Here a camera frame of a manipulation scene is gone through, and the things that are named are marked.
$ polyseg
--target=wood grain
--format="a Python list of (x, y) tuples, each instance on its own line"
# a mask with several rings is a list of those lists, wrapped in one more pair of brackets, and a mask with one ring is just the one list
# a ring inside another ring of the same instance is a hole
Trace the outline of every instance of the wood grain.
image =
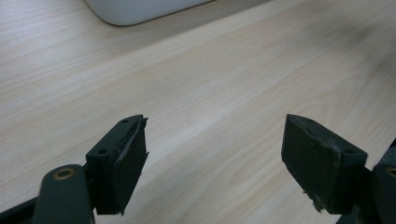
[(369, 152), (396, 135), (396, 2), (218, 0), (132, 27), (82, 0), (0, 2), (0, 210), (120, 119), (149, 117), (123, 217), (97, 223), (334, 223), (280, 159), (286, 114)]

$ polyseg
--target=white object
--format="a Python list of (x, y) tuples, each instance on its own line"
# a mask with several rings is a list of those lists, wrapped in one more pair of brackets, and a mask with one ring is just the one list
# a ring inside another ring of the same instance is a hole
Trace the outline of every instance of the white object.
[(86, 0), (102, 20), (134, 25), (211, 0)]

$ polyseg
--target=table surface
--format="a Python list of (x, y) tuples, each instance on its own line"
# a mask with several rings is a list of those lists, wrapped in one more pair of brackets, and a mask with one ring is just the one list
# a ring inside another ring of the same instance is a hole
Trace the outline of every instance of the table surface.
[(218, 0), (131, 27), (83, 0), (1, 1), (0, 210), (143, 114), (143, 174), (97, 223), (334, 223), (281, 161), (285, 117), (373, 168), (396, 136), (395, 23), (391, 0)]

